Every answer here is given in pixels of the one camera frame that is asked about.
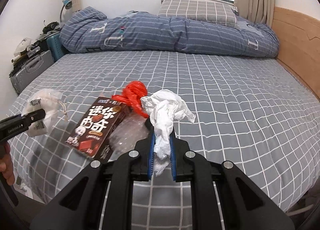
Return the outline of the person's left hand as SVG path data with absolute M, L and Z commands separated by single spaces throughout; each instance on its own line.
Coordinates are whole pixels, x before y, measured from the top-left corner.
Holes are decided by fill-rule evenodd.
M 5 154 L 1 158 L 1 173 L 6 179 L 9 186 L 12 186 L 15 182 L 14 168 L 12 163 L 12 158 L 10 155 L 10 145 L 8 142 L 4 143 Z

